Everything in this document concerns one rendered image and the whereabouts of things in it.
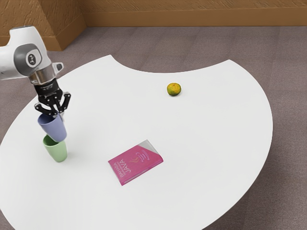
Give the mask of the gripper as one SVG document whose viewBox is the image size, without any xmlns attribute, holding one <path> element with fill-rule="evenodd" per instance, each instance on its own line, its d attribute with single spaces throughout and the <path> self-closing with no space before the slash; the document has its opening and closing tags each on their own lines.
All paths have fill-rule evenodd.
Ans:
<svg viewBox="0 0 307 230">
<path fill-rule="evenodd" d="M 57 79 L 54 78 L 50 82 L 43 85 L 35 85 L 35 91 L 38 95 L 38 103 L 34 105 L 34 108 L 41 112 L 42 114 L 48 116 L 57 116 L 58 112 L 61 119 L 64 119 L 64 112 L 68 108 L 71 94 L 69 92 L 64 92 L 60 89 Z M 64 101 L 62 105 L 60 105 L 60 101 L 62 96 L 64 97 Z M 58 107 L 58 112 L 53 109 L 46 109 L 42 106 L 42 104 L 47 105 L 49 107 L 53 107 L 54 105 Z"/>
</svg>

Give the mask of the lavender blue cup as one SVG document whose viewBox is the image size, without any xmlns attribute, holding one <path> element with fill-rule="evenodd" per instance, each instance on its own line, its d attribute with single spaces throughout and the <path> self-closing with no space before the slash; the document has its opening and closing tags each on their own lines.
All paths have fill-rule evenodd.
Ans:
<svg viewBox="0 0 307 230">
<path fill-rule="evenodd" d="M 61 142 L 67 137 L 64 122 L 59 114 L 56 116 L 41 114 L 37 121 L 45 133 L 55 142 Z"/>
</svg>

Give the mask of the light green cup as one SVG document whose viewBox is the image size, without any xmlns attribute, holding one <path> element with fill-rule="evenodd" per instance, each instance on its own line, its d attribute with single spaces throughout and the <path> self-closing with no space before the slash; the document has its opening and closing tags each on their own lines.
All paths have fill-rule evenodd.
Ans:
<svg viewBox="0 0 307 230">
<path fill-rule="evenodd" d="M 43 144 L 53 160 L 56 162 L 63 162 L 66 160 L 68 154 L 65 141 L 56 142 L 49 135 L 46 135 L 43 138 Z"/>
</svg>

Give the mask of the pink book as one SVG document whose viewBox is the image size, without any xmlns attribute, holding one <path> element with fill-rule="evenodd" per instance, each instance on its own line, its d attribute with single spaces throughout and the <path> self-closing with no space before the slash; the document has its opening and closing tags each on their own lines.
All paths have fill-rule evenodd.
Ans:
<svg viewBox="0 0 307 230">
<path fill-rule="evenodd" d="M 145 140 L 108 161 L 119 183 L 125 185 L 164 160 L 149 140 Z"/>
</svg>

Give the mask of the green-orange tangerine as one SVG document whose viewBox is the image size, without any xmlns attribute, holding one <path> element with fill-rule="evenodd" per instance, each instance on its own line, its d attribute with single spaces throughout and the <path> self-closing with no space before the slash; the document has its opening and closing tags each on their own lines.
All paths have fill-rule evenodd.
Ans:
<svg viewBox="0 0 307 230">
<path fill-rule="evenodd" d="M 181 93 L 181 86 L 180 84 L 178 83 L 170 83 L 168 84 L 167 86 L 167 93 L 170 95 L 170 96 L 177 96 Z"/>
</svg>

